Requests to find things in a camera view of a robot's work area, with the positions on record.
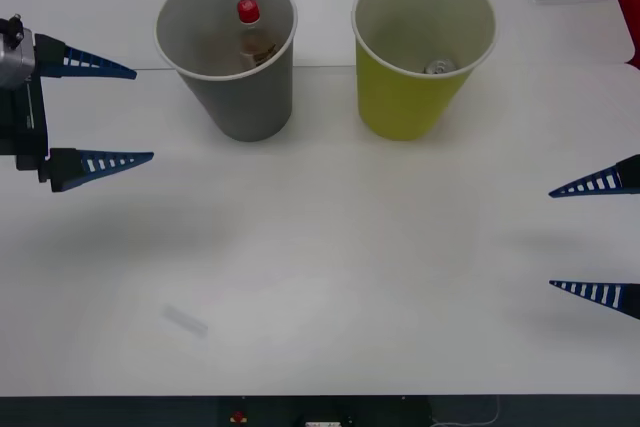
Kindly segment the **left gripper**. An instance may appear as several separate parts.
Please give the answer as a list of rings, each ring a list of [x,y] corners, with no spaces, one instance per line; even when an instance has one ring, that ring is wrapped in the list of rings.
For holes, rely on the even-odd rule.
[[[35,35],[36,72],[15,90],[1,89],[1,155],[13,156],[18,171],[34,171],[54,193],[138,167],[153,152],[112,152],[53,148],[48,129],[41,77],[92,77],[135,80],[137,72],[121,64]]]

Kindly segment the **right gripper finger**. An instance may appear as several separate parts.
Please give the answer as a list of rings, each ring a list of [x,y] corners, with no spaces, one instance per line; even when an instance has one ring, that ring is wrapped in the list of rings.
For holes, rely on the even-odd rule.
[[[607,307],[634,319],[640,319],[638,283],[585,283],[550,280],[549,284],[576,297]]]
[[[640,155],[636,154],[606,169],[576,179],[549,193],[550,197],[638,195]]]

